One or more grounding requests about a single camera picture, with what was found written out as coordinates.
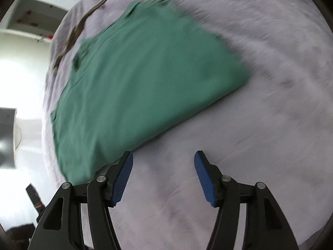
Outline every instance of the blue gripper pad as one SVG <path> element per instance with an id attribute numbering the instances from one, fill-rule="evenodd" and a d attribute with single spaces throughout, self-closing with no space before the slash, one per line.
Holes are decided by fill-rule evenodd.
<path id="1" fill-rule="evenodd" d="M 215 169 L 215 174 L 211 170 L 212 165 L 208 162 L 205 154 L 202 151 L 197 151 L 194 155 L 194 167 L 198 175 L 201 187 L 203 188 L 206 200 L 214 207 L 217 203 L 217 199 L 214 194 L 214 184 L 219 183 L 219 178 L 222 174 Z"/>
<path id="2" fill-rule="evenodd" d="M 120 160 L 118 165 L 122 164 L 121 170 L 118 173 L 116 181 L 113 184 L 113 192 L 111 202 L 115 206 L 121 199 L 130 175 L 130 172 L 133 168 L 133 154 L 130 152 L 124 162 Z"/>

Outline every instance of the white bed sheet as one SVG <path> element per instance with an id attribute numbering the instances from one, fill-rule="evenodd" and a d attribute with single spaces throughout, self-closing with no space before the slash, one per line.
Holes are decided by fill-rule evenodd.
<path id="1" fill-rule="evenodd" d="M 51 65 L 73 26 L 98 1 L 81 0 L 66 15 L 51 43 Z M 107 1 L 88 18 L 58 73 L 47 74 L 43 153 L 57 187 L 65 180 L 54 153 L 50 112 L 80 39 L 111 24 L 131 1 Z M 122 248 L 206 248 L 217 210 L 205 201 L 196 176 L 197 150 L 238 182 L 266 183 L 297 242 L 304 242 L 333 211 L 333 36 L 328 25 L 311 0 L 174 1 L 221 34 L 253 75 L 241 89 L 134 151 L 123 199 L 111 212 Z"/>

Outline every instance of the folded green shirt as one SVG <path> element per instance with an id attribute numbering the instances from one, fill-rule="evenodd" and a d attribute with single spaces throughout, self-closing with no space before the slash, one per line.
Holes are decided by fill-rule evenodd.
<path id="1" fill-rule="evenodd" d="M 73 59 L 51 114 L 59 168 L 74 185 L 86 182 L 248 78 L 221 39 L 173 2 L 134 1 Z"/>

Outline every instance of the metal screw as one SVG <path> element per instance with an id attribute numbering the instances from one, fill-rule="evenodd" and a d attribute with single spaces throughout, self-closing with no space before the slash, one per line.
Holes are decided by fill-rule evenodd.
<path id="1" fill-rule="evenodd" d="M 68 189 L 70 186 L 71 186 L 71 184 L 70 184 L 69 182 L 64 182 L 64 183 L 61 185 L 61 188 L 63 188 L 63 189 Z"/>
<path id="2" fill-rule="evenodd" d="M 228 175 L 223 175 L 223 176 L 222 176 L 222 180 L 225 181 L 225 182 L 228 182 L 228 181 L 231 180 L 231 177 L 228 176 Z"/>
<path id="3" fill-rule="evenodd" d="M 106 180 L 106 177 L 105 177 L 105 176 L 99 176 L 99 177 L 97 177 L 96 180 L 97 180 L 98 182 L 103 182 L 103 181 Z"/>
<path id="4" fill-rule="evenodd" d="M 258 182 L 258 183 L 257 183 L 257 187 L 258 187 L 259 189 L 263 190 L 263 189 L 266 188 L 266 185 L 265 185 L 265 183 L 263 183 L 263 182 Z"/>

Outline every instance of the mattress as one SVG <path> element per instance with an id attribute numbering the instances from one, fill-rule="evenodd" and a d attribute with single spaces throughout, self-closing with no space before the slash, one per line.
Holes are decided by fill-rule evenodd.
<path id="1" fill-rule="evenodd" d="M 99 0 L 81 0 L 51 43 L 43 102 L 43 154 L 50 177 L 65 181 L 54 153 L 50 113 L 68 80 L 80 40 L 115 21 L 133 0 L 108 0 L 86 22 L 52 71 L 71 29 Z M 251 69 L 238 91 L 134 150 L 134 166 L 111 218 L 123 249 L 205 249 L 217 209 L 194 169 L 203 150 L 236 181 L 267 184 L 299 244 L 333 211 L 333 36 L 311 0 L 174 0 L 219 33 Z M 85 242 L 92 246 L 86 208 Z M 241 236 L 235 250 L 241 249 Z"/>

